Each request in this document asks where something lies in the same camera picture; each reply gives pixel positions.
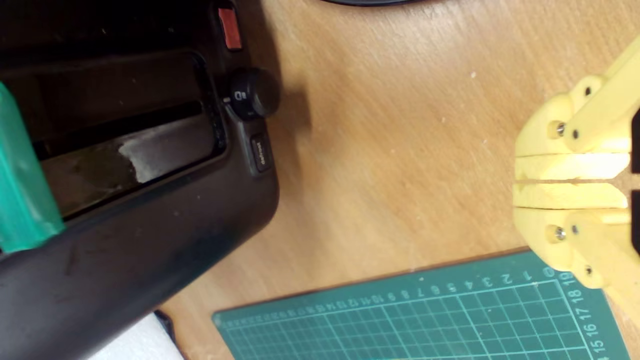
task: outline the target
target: black knob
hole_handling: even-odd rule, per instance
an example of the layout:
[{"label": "black knob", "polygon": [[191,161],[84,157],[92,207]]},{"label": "black knob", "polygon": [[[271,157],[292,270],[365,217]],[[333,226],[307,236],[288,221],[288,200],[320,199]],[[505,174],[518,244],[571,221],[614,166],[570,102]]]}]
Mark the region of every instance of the black knob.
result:
[{"label": "black knob", "polygon": [[231,107],[243,120],[264,119],[280,104],[280,85],[267,71],[248,69],[231,80]]}]

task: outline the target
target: grid lines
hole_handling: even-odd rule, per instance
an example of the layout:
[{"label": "grid lines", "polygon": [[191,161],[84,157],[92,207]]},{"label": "grid lines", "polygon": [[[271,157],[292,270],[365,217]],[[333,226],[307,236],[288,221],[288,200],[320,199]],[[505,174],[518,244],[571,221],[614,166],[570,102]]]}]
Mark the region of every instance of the grid lines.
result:
[{"label": "grid lines", "polygon": [[225,331],[238,360],[569,360],[590,355],[557,280]]}]

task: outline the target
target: yellow plastic bracket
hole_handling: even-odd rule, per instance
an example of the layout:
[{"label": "yellow plastic bracket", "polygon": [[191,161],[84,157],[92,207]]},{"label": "yellow plastic bracket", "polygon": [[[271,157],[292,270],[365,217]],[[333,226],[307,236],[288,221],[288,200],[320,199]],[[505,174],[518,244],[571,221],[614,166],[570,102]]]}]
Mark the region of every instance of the yellow plastic bracket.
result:
[{"label": "yellow plastic bracket", "polygon": [[640,256],[627,197],[606,182],[630,163],[640,37],[602,75],[549,99],[516,140],[514,223],[549,266],[602,288],[640,326]]}]

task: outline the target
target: red button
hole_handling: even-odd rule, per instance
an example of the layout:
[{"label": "red button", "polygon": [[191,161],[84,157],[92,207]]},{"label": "red button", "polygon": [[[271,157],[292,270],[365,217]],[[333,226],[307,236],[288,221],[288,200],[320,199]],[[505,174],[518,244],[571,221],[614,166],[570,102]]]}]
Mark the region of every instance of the red button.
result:
[{"label": "red button", "polygon": [[234,9],[218,9],[218,17],[222,22],[222,29],[225,32],[225,44],[229,50],[241,50],[242,38],[240,28]]}]

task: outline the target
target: screw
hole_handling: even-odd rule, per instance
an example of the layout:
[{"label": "screw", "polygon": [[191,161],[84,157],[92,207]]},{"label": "screw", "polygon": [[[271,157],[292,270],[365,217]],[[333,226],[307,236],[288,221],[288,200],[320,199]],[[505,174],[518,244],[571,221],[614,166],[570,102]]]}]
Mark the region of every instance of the screw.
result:
[{"label": "screw", "polygon": [[566,232],[562,227],[556,227],[556,239],[560,241],[566,239]]},{"label": "screw", "polygon": [[563,136],[564,135],[564,122],[561,122],[560,124],[558,124],[558,127],[556,129],[557,133],[559,136]]}]

